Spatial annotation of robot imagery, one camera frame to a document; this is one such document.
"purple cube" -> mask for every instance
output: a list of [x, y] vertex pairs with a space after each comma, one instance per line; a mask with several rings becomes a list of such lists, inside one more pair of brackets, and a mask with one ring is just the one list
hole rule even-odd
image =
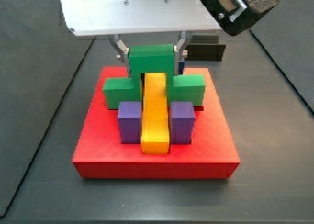
[[191, 102], [171, 102], [171, 144], [189, 144], [195, 122]]
[[121, 143], [141, 143], [141, 102], [120, 102], [117, 124]]

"red block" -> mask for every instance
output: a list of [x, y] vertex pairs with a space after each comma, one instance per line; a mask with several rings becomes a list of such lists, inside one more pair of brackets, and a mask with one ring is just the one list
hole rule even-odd
[[105, 107], [101, 86], [108, 77], [125, 77], [125, 68], [104, 68], [73, 154], [73, 165], [84, 178], [208, 179], [228, 178], [239, 164], [231, 133], [207, 69], [203, 74], [203, 111], [195, 111], [191, 144], [172, 145], [167, 155], [141, 154], [139, 144], [121, 144], [116, 110]]

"yellow bar block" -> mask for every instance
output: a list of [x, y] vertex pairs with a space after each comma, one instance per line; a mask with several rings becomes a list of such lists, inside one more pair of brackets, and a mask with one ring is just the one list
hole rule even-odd
[[165, 74], [144, 75], [141, 113], [141, 153], [167, 154], [169, 151]]

